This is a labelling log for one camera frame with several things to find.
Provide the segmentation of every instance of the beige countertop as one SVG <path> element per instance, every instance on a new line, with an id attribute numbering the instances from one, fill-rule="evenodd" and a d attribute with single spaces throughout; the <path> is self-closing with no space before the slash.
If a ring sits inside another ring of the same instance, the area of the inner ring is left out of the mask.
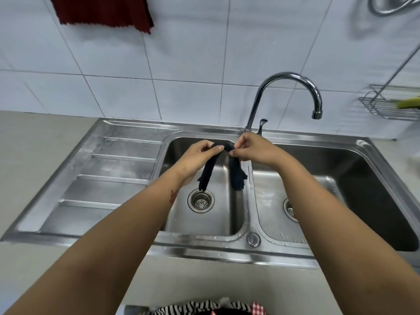
<path id="1" fill-rule="evenodd" d="M 95 118 L 0 111 L 0 234 L 22 212 Z M 397 142 L 375 141 L 412 193 L 420 180 Z M 0 242 L 0 313 L 66 250 Z M 146 256 L 123 303 L 168 305 L 229 296 L 270 314 L 341 314 L 321 270 Z"/>

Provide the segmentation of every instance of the forearm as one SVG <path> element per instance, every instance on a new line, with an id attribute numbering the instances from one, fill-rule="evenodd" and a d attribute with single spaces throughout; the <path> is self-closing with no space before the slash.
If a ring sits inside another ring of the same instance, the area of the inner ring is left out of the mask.
<path id="1" fill-rule="evenodd" d="M 276 169 L 342 311 L 413 311 L 420 280 L 394 249 L 283 150 Z"/>
<path id="2" fill-rule="evenodd" d="M 166 171 L 76 241 L 6 313 L 115 313 L 180 187 Z"/>

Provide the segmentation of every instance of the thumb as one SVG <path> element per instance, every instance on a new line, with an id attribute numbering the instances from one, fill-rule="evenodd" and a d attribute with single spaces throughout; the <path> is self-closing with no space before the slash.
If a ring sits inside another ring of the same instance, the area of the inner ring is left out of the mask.
<path id="1" fill-rule="evenodd" d="M 213 156 L 221 153 L 221 151 L 225 148 L 223 145 L 215 146 L 213 148 L 210 148 L 209 150 L 203 152 L 207 156 L 207 158 L 212 158 Z"/>
<path id="2" fill-rule="evenodd" d="M 233 149 L 229 152 L 229 156 L 235 157 L 235 158 L 244 157 L 246 152 L 247 152 L 246 149 Z"/>

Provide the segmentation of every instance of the person's left arm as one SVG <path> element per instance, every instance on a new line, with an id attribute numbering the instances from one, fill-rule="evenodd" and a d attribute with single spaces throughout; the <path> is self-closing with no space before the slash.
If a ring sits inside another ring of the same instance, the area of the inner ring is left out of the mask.
<path id="1" fill-rule="evenodd" d="M 149 187 L 77 240 L 5 315 L 113 315 L 179 189 L 223 146 L 197 142 Z"/>

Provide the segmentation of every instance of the faucet handle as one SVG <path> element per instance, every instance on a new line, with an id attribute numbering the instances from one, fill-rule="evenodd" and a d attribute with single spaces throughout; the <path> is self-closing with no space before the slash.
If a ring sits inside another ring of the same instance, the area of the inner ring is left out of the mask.
<path id="1" fill-rule="evenodd" d="M 264 124 L 265 124 L 267 121 L 268 121 L 268 120 L 267 120 L 267 119 L 265 119 L 265 118 L 263 118 L 263 119 L 261 119 L 261 120 L 260 120 L 260 129 L 258 130 L 257 135 L 262 136 L 262 134 L 263 134 L 263 126 L 264 126 Z"/>

